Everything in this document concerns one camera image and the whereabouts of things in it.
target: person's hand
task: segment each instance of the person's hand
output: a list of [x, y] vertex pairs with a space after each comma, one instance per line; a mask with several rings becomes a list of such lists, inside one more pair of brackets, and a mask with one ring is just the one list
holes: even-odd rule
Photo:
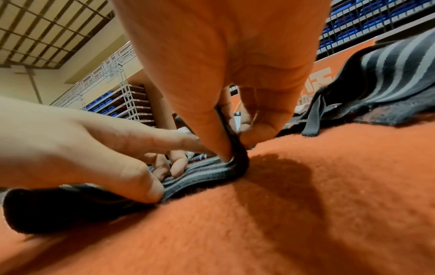
[[245, 146], [290, 120], [315, 61], [330, 0], [112, 0], [145, 73], [223, 160], [231, 145], [214, 110], [239, 86], [252, 117]]
[[[94, 183], [126, 198], [155, 203], [163, 196], [159, 180], [180, 176], [187, 165], [184, 152], [177, 150], [210, 153], [194, 135], [3, 97], [0, 121], [2, 187]], [[154, 166], [154, 174], [147, 164]]]

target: orange banner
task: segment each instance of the orange banner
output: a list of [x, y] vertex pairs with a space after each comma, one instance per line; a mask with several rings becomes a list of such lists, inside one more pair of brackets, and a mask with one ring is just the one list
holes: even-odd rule
[[[330, 84], [335, 79], [349, 57], [363, 48], [373, 46], [375, 41], [376, 39], [367, 40], [344, 51], [316, 61], [311, 70], [311, 74], [305, 82], [298, 105], [310, 102], [311, 98], [320, 87]], [[236, 94], [232, 96], [231, 102], [234, 112], [239, 112], [242, 108], [241, 104], [239, 104], [240, 95]]]

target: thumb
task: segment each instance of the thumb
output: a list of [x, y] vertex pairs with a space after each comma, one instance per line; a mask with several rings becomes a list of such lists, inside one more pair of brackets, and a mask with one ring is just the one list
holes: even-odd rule
[[162, 183], [142, 161], [115, 152], [98, 142], [89, 156], [84, 163], [81, 182], [94, 183], [142, 203], [156, 203], [163, 197]]

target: orange mat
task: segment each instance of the orange mat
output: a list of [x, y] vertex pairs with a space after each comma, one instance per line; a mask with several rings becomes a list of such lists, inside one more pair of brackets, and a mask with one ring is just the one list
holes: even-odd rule
[[0, 226], [0, 274], [435, 274], [435, 122], [250, 152], [244, 178], [52, 236]]

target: ceiling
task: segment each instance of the ceiling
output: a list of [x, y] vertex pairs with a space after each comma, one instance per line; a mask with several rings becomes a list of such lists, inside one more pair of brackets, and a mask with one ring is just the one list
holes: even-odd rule
[[107, 0], [0, 0], [0, 67], [60, 68], [113, 17]]

